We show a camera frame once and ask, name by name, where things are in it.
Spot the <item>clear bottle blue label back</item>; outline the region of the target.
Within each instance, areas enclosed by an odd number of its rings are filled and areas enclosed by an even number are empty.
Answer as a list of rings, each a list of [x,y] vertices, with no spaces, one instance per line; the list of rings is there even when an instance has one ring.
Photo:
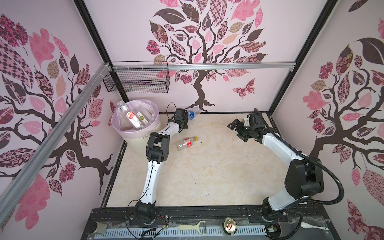
[[[201,113],[201,111],[202,110],[198,106],[195,106],[195,107],[191,108],[188,111],[188,118],[189,118],[189,120],[193,120],[197,115],[199,115]]]

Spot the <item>clear bottle red label yellow cap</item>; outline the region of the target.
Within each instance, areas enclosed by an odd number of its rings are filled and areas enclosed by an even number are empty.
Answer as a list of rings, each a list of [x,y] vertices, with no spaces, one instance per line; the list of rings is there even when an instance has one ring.
[[[179,141],[177,143],[177,149],[178,150],[183,150],[183,149],[187,149],[187,148],[190,148],[194,142],[197,142],[199,140],[198,137],[188,137],[188,138],[185,138],[181,141]]]

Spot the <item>clear square bottle white label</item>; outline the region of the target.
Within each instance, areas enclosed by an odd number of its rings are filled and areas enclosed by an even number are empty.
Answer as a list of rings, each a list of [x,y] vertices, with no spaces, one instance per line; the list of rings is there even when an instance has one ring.
[[[146,126],[149,123],[148,119],[140,111],[137,111],[137,117],[140,119],[143,126]]]

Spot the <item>clear bottle green red label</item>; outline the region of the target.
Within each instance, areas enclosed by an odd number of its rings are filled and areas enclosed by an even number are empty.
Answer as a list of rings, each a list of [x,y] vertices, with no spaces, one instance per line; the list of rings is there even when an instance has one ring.
[[[117,115],[121,131],[141,130],[144,127],[136,113],[124,101],[118,102],[117,105]]]

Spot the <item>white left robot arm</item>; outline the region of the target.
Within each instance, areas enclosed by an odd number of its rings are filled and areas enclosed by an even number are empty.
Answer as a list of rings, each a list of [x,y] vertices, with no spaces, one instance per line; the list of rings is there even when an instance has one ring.
[[[155,218],[156,191],[161,168],[170,153],[171,138],[188,129],[187,110],[177,108],[175,114],[168,119],[166,127],[160,132],[152,132],[146,146],[148,160],[147,176],[141,197],[135,205],[136,214],[153,221]]]

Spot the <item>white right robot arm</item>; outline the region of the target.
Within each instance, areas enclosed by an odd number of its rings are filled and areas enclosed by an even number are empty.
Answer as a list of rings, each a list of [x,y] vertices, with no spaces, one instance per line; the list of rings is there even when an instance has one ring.
[[[322,169],[300,156],[278,133],[266,124],[260,113],[251,113],[240,121],[234,120],[228,128],[237,132],[237,137],[247,142],[256,142],[272,150],[288,166],[284,187],[274,196],[263,200],[262,210],[270,214],[285,210],[301,199],[307,199],[324,190]]]

